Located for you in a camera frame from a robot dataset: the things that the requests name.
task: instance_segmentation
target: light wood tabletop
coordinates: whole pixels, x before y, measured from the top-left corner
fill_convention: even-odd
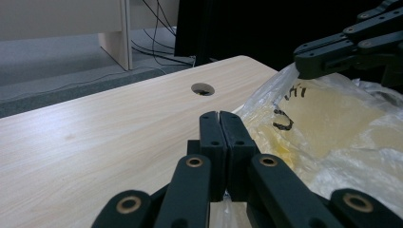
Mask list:
[[[0,227],[90,227],[116,194],[153,194],[201,114],[234,111],[274,74],[238,56],[0,119]]]

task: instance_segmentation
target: grommet hole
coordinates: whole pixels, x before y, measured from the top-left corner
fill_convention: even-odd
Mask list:
[[[197,83],[192,85],[192,91],[201,96],[211,96],[215,89],[209,84]]]

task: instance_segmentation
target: transparent plastic bag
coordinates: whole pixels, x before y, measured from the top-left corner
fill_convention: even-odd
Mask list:
[[[225,192],[222,201],[210,203],[210,227],[213,228],[251,228],[246,215],[246,202],[233,202]]]
[[[262,153],[325,198],[350,187],[403,218],[403,98],[334,73],[301,80],[291,64],[237,112]]]

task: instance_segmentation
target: plastic bag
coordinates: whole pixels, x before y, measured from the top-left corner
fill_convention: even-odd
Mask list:
[[[403,97],[334,73],[301,80],[291,64],[237,112],[262,153],[330,198],[354,188],[403,218]]]
[[[210,203],[210,227],[251,228],[246,215],[246,202],[233,202],[225,191],[221,202]]]

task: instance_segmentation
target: cable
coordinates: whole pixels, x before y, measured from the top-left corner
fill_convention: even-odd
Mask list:
[[[118,74],[124,74],[124,73],[128,73],[128,72],[135,71],[135,70],[137,70],[137,69],[139,69],[139,68],[158,69],[158,70],[162,71],[163,74],[167,74],[165,71],[163,71],[163,70],[160,69],[160,68],[151,67],[151,66],[137,66],[137,67],[135,67],[135,68],[133,68],[133,69],[131,69],[131,70],[128,70],[128,71],[116,72],[116,73],[109,73],[109,74],[106,74],[106,75],[104,75],[104,76],[102,76],[102,77],[100,77],[100,78],[96,78],[96,79],[93,79],[93,80],[90,80],[90,81],[86,81],[86,82],[72,83],[72,84],[68,84],[68,85],[63,85],[63,86],[60,86],[60,87],[57,87],[57,88],[54,88],[54,89],[51,89],[51,90],[48,90],[48,91],[43,91],[43,92],[37,92],[37,93],[23,93],[23,94],[20,94],[20,95],[18,95],[18,96],[15,96],[15,97],[11,97],[11,98],[7,98],[7,99],[4,99],[4,100],[0,100],[0,102],[1,102],[1,103],[11,102],[11,101],[16,100],[16,99],[18,99],[18,98],[24,98],[24,97],[27,97],[27,96],[37,96],[37,95],[47,94],[47,93],[50,93],[50,92],[55,92],[55,91],[58,91],[58,90],[60,90],[60,89],[63,89],[63,88],[65,88],[65,87],[69,87],[69,86],[79,86],[79,85],[83,85],[83,84],[93,83],[93,82],[102,80],[102,79],[106,78],[107,76],[118,75]]]
[[[136,43],[134,43],[133,40],[131,40],[131,43],[133,43],[133,45],[135,45],[135,46],[137,46],[137,47],[139,47],[139,48],[142,48],[142,49],[144,49],[144,50],[152,51],[152,49],[148,49],[148,48],[141,47],[141,46],[137,45]],[[155,52],[159,52],[159,53],[161,53],[161,54],[173,54],[173,53],[170,53],[170,52],[165,52],[165,51],[160,51],[160,50],[154,50],[154,51],[155,51]]]
[[[183,61],[176,60],[176,59],[171,59],[171,58],[168,58],[168,57],[165,57],[165,56],[162,56],[162,55],[157,55],[157,54],[153,54],[153,53],[147,53],[145,51],[136,49],[135,47],[131,47],[131,48],[134,49],[134,50],[139,51],[141,54],[150,55],[150,56],[162,58],[162,59],[165,59],[165,60],[181,63],[181,65],[164,65],[164,64],[161,64],[161,63],[157,62],[159,65],[162,65],[162,66],[193,66],[193,64],[191,64],[191,63],[183,62]]]
[[[154,28],[154,36],[153,36],[153,39],[152,39],[152,55],[153,55],[153,57],[154,57],[154,60],[155,60],[155,62],[157,62],[158,64],[160,64],[160,65],[162,65],[160,62],[158,62],[158,60],[157,60],[157,56],[155,55],[155,53],[154,53],[154,45],[155,45],[155,36],[157,35],[157,27],[158,27],[158,22],[159,22],[159,12],[160,12],[160,8],[157,8],[157,21],[156,21],[156,23],[155,23],[155,28]]]
[[[172,28],[169,28],[169,27],[160,19],[160,17],[158,16],[158,13],[156,14],[156,13],[154,12],[154,10],[153,10],[150,6],[148,6],[148,4],[145,2],[145,0],[143,0],[143,2],[144,2],[145,5],[150,9],[150,11],[154,14],[154,16],[157,18],[157,20],[160,21],[161,24],[163,24],[163,26],[164,26],[167,30],[169,30],[169,32],[172,33],[172,35],[176,36],[174,30],[172,30]]]
[[[145,34],[146,34],[152,41],[154,41],[155,43],[157,43],[157,44],[159,44],[159,45],[161,45],[161,46],[164,46],[164,47],[166,47],[166,48],[174,49],[173,47],[163,45],[163,44],[159,43],[158,41],[156,41],[154,38],[152,38],[152,37],[148,34],[148,32],[147,32],[145,29],[143,29],[143,31],[144,31]]]
[[[175,35],[176,35],[176,32],[173,30],[173,28],[172,28],[171,25],[169,24],[169,21],[168,21],[168,19],[166,18],[165,13],[163,12],[163,7],[161,6],[160,0],[157,0],[157,4],[158,4],[158,7],[161,9],[161,12],[163,13],[163,18],[165,18],[166,24],[168,24],[168,26],[172,29],[172,32],[174,32]]]

